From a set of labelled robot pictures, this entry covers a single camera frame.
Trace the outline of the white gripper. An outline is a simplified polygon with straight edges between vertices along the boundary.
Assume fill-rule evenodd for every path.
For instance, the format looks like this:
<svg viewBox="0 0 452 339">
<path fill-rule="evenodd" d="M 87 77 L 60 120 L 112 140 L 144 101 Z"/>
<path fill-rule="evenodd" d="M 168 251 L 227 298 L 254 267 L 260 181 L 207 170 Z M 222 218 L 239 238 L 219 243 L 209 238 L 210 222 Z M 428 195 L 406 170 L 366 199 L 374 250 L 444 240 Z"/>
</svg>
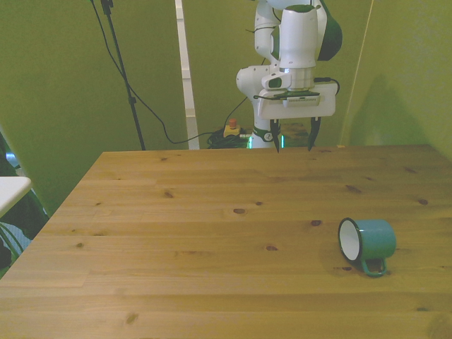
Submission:
<svg viewBox="0 0 452 339">
<path fill-rule="evenodd" d="M 317 83 L 308 92 L 294 95 L 284 90 L 262 90 L 257 98 L 257 115 L 270 120 L 270 132 L 275 149 L 280 152 L 279 119 L 311 117 L 308 151 L 314 145 L 321 126 L 320 117 L 335 113 L 335 83 Z"/>
</svg>

